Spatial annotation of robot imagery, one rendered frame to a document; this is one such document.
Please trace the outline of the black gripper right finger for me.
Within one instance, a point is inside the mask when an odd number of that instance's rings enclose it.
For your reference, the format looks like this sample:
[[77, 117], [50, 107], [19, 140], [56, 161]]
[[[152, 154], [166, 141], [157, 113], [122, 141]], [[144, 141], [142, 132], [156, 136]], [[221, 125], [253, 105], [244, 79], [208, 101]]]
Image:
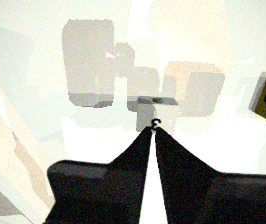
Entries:
[[161, 127], [155, 152], [167, 224], [205, 224], [219, 199], [266, 200], [266, 174], [218, 171]]

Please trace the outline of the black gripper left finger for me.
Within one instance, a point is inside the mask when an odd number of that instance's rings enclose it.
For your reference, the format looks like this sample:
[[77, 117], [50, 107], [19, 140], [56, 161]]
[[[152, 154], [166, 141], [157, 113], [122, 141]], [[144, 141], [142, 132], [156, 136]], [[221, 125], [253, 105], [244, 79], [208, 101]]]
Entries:
[[140, 224], [151, 140], [151, 127], [146, 126], [126, 150], [107, 163], [53, 162], [46, 177], [55, 201], [63, 196], [123, 203], [128, 206], [127, 224]]

